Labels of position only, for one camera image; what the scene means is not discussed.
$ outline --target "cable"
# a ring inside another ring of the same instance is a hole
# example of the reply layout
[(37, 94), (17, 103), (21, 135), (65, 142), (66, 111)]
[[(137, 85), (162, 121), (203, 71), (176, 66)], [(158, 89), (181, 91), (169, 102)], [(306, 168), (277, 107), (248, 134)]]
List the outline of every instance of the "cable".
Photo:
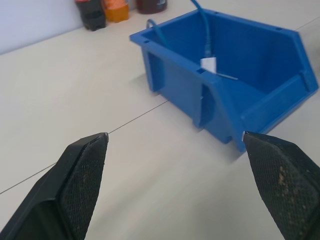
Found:
[(158, 27), (158, 25), (156, 24), (155, 21), (153, 21), (152, 19), (148, 19), (146, 21), (146, 28), (150, 28), (150, 24), (153, 26), (153, 30), (155, 31), (155, 33), (157, 34), (157, 36), (160, 38), (161, 42), (163, 43), (163, 45), (165, 47), (167, 47), (168, 49), (170, 49), (170, 46), (165, 38), (165, 36), (162, 34), (162, 31), (160, 30), (160, 28)]
[[(208, 18), (207, 18), (206, 14), (205, 14), (205, 11), (203, 10), (203, 8), (200, 6), (200, 4), (196, 0), (191, 0), (191, 2), (198, 9), (198, 11), (199, 11), (199, 13), (201, 15), (201, 18), (203, 20), (203, 23), (204, 23), (204, 28), (205, 28), (204, 57), (205, 58), (211, 58), (213, 56), (212, 55), (212, 38), (211, 38)], [(160, 40), (162, 41), (163, 45), (165, 47), (167, 47), (168, 49), (170, 49), (170, 46), (169, 46), (165, 36), (163, 35), (163, 33), (160, 30), (160, 28), (157, 26), (155, 21), (153, 21), (152, 19), (148, 19), (148, 21), (146, 21), (146, 28), (147, 29), (150, 27), (150, 24), (153, 26), (153, 29), (154, 29), (156, 35), (160, 38)]]

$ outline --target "dark bottle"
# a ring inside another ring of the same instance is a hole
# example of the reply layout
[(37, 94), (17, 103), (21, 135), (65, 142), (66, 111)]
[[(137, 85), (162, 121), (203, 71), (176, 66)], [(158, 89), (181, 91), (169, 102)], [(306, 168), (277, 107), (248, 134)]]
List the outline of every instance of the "dark bottle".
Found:
[(86, 29), (95, 31), (106, 27), (106, 16), (101, 0), (75, 0)]
[(167, 9), (167, 0), (136, 0), (136, 8), (141, 14), (156, 14)]

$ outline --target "bottle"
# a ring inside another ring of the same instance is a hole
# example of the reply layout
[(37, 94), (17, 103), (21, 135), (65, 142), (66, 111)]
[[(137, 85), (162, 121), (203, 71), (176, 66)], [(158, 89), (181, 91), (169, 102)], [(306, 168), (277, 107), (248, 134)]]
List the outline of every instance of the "bottle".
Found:
[(105, 15), (110, 22), (121, 22), (129, 18), (127, 0), (103, 0)]
[(167, 0), (136, 0), (136, 8), (141, 14), (156, 14), (167, 9)]
[(100, 0), (75, 0), (86, 29), (95, 31), (106, 27), (106, 16)]

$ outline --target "storage bin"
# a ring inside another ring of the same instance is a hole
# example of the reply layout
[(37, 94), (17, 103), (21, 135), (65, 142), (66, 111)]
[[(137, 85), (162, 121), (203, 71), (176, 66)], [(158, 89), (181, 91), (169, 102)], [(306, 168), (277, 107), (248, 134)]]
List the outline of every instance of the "storage bin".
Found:
[(318, 84), (299, 33), (204, 10), (217, 72), (201, 68), (205, 28), (197, 10), (130, 36), (142, 48), (147, 81), (221, 142), (245, 150), (244, 131), (266, 133), (311, 96)]

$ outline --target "orange container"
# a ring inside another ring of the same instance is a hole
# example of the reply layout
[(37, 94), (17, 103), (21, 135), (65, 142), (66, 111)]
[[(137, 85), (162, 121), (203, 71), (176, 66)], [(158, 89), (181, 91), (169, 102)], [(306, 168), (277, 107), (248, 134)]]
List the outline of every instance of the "orange container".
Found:
[(126, 0), (103, 0), (106, 18), (110, 22), (121, 22), (129, 18), (129, 5)]

